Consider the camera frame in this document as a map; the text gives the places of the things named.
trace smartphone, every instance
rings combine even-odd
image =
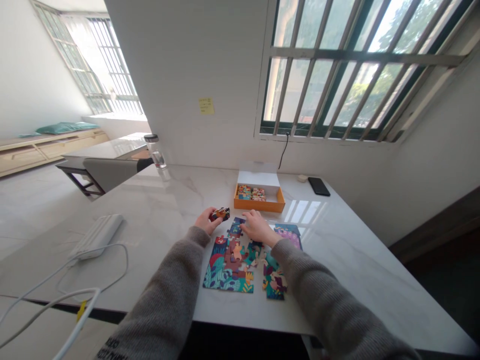
[[[330,196],[330,192],[325,186],[324,182],[322,179],[318,177],[309,177],[308,182],[311,185],[311,188],[313,189],[313,192],[317,195],[323,195],[323,196]]]

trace window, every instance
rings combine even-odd
[[[402,113],[433,69],[465,58],[444,52],[476,2],[273,3],[259,124],[270,136],[263,138],[289,132],[298,139],[395,142],[409,125],[399,121]]]
[[[32,3],[94,114],[144,113],[108,15],[70,14]],[[76,29],[91,43],[81,41]]]

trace white cable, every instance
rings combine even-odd
[[[100,293],[102,292],[98,287],[95,288],[91,288],[90,290],[95,290],[95,294],[93,295],[93,297],[91,298],[91,301],[90,301],[90,304],[88,304],[88,307],[85,309],[85,312],[83,313],[83,315],[81,316],[80,320],[78,320],[78,322],[76,323],[75,325],[75,328],[73,329],[73,331],[71,332],[70,336],[68,337],[68,339],[66,340],[66,342],[63,344],[63,346],[61,347],[60,351],[55,355],[55,357],[53,358],[53,360],[61,360],[65,353],[70,349],[70,347],[72,346],[72,344],[74,343],[75,339],[77,338],[77,336],[79,335],[79,332],[80,330],[82,330],[82,328],[84,327],[84,324],[85,322],[87,321],[87,319],[89,318],[89,315],[90,313],[92,312],[92,310],[94,309],[94,304],[97,302],[99,296],[100,296]]]
[[[0,349],[3,348],[8,343],[10,343],[18,335],[23,333],[25,331],[25,329],[28,328],[41,314],[43,314],[45,311],[50,309],[52,306],[58,304],[59,302],[65,300],[65,299],[71,298],[72,296],[75,296],[75,295],[80,295],[80,294],[85,294],[85,293],[94,293],[94,296],[95,296],[95,294],[97,292],[98,292],[98,294],[100,294],[100,289],[98,287],[88,288],[88,289],[83,289],[83,290],[77,290],[77,291],[73,291],[71,293],[68,293],[66,295],[62,295],[59,298],[56,298],[55,300],[49,302],[47,305],[43,306],[35,315],[33,315],[33,317],[20,330],[18,330],[14,335],[12,335],[7,340],[5,340],[2,344],[0,344]]]
[[[109,247],[113,247],[113,246],[120,246],[123,248],[123,250],[125,250],[125,271],[123,272],[122,275],[120,275],[120,277],[118,277],[116,280],[114,280],[113,282],[111,282],[109,285],[105,286],[103,289],[101,289],[101,292],[103,293],[105,290],[107,290],[109,287],[111,287],[113,284],[117,283],[121,278],[123,278],[125,276],[125,274],[127,273],[127,271],[129,270],[129,252],[127,251],[127,247],[123,244],[119,244],[119,243],[115,243],[115,244],[110,244],[110,245],[106,245],[106,246],[102,246],[102,247],[99,247],[97,249],[94,249],[94,250],[91,250],[91,251],[87,251],[87,252],[83,252],[81,255],[85,255],[89,252],[94,252],[94,251],[97,251],[97,250],[100,250],[100,249],[105,249],[105,248],[109,248]],[[60,284],[62,283],[62,280],[64,279],[65,275],[68,274],[68,270],[70,270],[71,268],[73,268],[74,266],[76,265],[76,263],[70,267],[67,268],[67,271],[66,273],[64,273],[61,278],[58,280],[58,282],[55,284],[55,289],[59,292],[59,293],[62,293],[62,294],[67,294],[67,291],[63,290],[60,288]],[[76,300],[77,302],[79,303],[82,303],[83,301],[88,301],[89,299],[87,300],[79,300],[77,298],[73,298],[74,300]]]
[[[88,254],[88,253],[93,253],[93,252],[96,252],[98,250],[101,250],[101,249],[106,249],[106,248],[109,248],[109,247],[112,247],[112,246],[121,246],[124,248],[125,250],[125,254],[126,254],[126,266],[127,266],[127,269],[128,269],[128,266],[129,266],[129,252],[127,251],[127,247],[123,244],[118,244],[118,243],[115,243],[115,244],[109,244],[109,245],[106,245],[106,246],[102,246],[102,247],[99,247],[99,248],[96,248],[96,249],[93,249],[93,250],[89,250],[89,251],[85,251],[85,252],[82,252],[81,254],[71,258],[70,260],[68,260],[66,263],[64,263],[62,266],[60,266],[57,270],[55,270],[54,272],[52,272],[50,275],[48,275],[45,279],[43,279],[41,282],[39,282],[37,285],[35,285],[34,287],[32,287],[30,290],[28,290],[26,293],[24,293],[22,296],[19,296],[9,307],[8,309],[2,314],[2,316],[0,317],[0,325],[2,324],[2,322],[4,321],[5,317],[7,316],[7,314],[10,312],[10,310],[12,310],[12,308],[17,305],[20,301],[22,301],[28,294],[30,294],[31,292],[33,292],[34,290],[36,290],[37,288],[39,288],[40,286],[42,286],[44,283],[46,283],[48,280],[50,280],[51,278],[53,278],[56,274],[58,274],[63,268],[65,268],[68,264],[70,264],[72,261],[75,261],[77,260],[77,258],[85,255],[85,254]],[[113,283],[111,283],[109,286],[107,286],[106,288],[104,288],[103,290],[109,288],[110,286],[112,286],[113,284],[115,284],[118,280],[120,280],[121,278],[123,278],[123,276],[125,275],[125,273],[120,276],[120,278],[118,278],[117,280],[115,280]]]
[[[125,274],[127,273],[128,269],[129,269],[129,252],[127,250],[127,247],[123,244],[119,244],[119,243],[115,243],[115,244],[109,244],[109,245],[105,245],[105,246],[101,246],[101,247],[98,247],[96,249],[93,249],[93,250],[89,250],[89,251],[84,251],[82,252],[81,254],[71,258],[70,260],[68,260],[66,263],[64,263],[62,266],[60,266],[57,270],[55,270],[54,272],[52,272],[50,275],[48,275],[45,279],[43,279],[41,282],[39,282],[37,285],[35,285],[34,287],[32,287],[30,290],[28,290],[27,292],[25,292],[22,296],[19,296],[8,308],[7,310],[2,314],[2,316],[0,317],[0,325],[2,324],[2,322],[4,321],[5,317],[7,316],[7,314],[13,309],[13,307],[18,304],[20,301],[22,301],[28,294],[30,294],[31,292],[35,291],[36,289],[38,289],[40,286],[42,286],[44,283],[46,283],[48,280],[50,280],[52,277],[54,277],[56,274],[58,274],[62,269],[64,269],[68,264],[70,264],[71,262],[75,261],[75,264],[77,263],[78,261],[78,258],[85,255],[85,254],[89,254],[89,253],[93,253],[93,252],[96,252],[98,250],[102,250],[102,249],[106,249],[106,248],[110,248],[110,247],[113,247],[113,246],[120,246],[122,247],[124,250],[125,250],[125,260],[126,260],[126,267],[125,267],[125,271],[123,272],[123,274],[117,278],[115,281],[113,281],[112,283],[110,283],[108,286],[104,287],[103,289],[100,289],[98,287],[91,287],[91,288],[86,288],[86,289],[81,289],[81,290],[77,290],[77,291],[73,291],[73,292],[70,292],[70,293],[66,293],[65,295],[49,302],[47,305],[44,306],[44,308],[42,308],[37,314],[35,314],[28,322],[27,324],[25,324],[22,329],[20,329],[19,331],[17,331],[13,336],[11,336],[7,341],[5,341],[2,345],[0,345],[0,349],[5,346],[6,344],[8,344],[10,341],[12,341],[13,339],[15,339],[18,335],[20,335],[23,331],[25,331],[26,328],[28,328],[34,321],[36,318],[38,318],[40,316],[40,314],[42,314],[44,311],[46,311],[47,309],[51,308],[53,305],[56,305],[57,303],[65,300],[65,299],[68,299],[68,298],[71,298],[71,297],[74,297],[76,295],[80,295],[80,294],[85,294],[85,293],[92,293],[94,292],[94,295],[88,299],[88,300],[84,300],[84,301],[90,301],[90,303],[88,304],[88,307],[86,308],[85,312],[83,313],[83,315],[81,316],[81,318],[79,319],[79,321],[77,322],[75,328],[73,329],[73,331],[71,332],[70,336],[68,337],[67,341],[65,342],[65,344],[62,346],[62,348],[60,349],[60,351],[57,353],[57,355],[53,358],[53,360],[60,360],[63,358],[63,356],[65,355],[65,353],[68,351],[68,349],[72,346],[73,342],[75,341],[75,339],[77,338],[80,330],[82,329],[85,321],[87,321],[90,313],[92,312],[93,308],[94,308],[94,304],[95,302],[97,301],[98,297],[100,296],[100,293],[103,292],[104,290],[108,289],[109,287],[111,287],[113,284],[115,284],[116,282],[118,282],[121,278],[123,278],[125,276]],[[62,279],[64,278],[65,274],[60,278],[60,281],[57,282],[56,284],[56,288],[59,292],[61,293],[65,293],[64,291],[62,291],[61,289],[58,288],[58,286],[60,285],[60,282],[62,281]]]

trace person's hand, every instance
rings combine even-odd
[[[273,248],[283,237],[277,234],[268,224],[268,222],[260,215],[259,211],[250,210],[242,214],[246,217],[248,226],[241,224],[242,229],[250,239],[265,243]]]
[[[222,223],[224,220],[222,217],[218,217],[215,221],[210,222],[209,216],[213,214],[213,212],[217,210],[217,208],[211,206],[206,208],[195,221],[195,226],[199,227],[200,229],[204,230],[209,236],[212,235],[214,230],[217,228],[218,225]]]

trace bottle cap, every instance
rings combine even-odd
[[[157,134],[148,134],[143,137],[147,143],[156,143],[159,140]]]

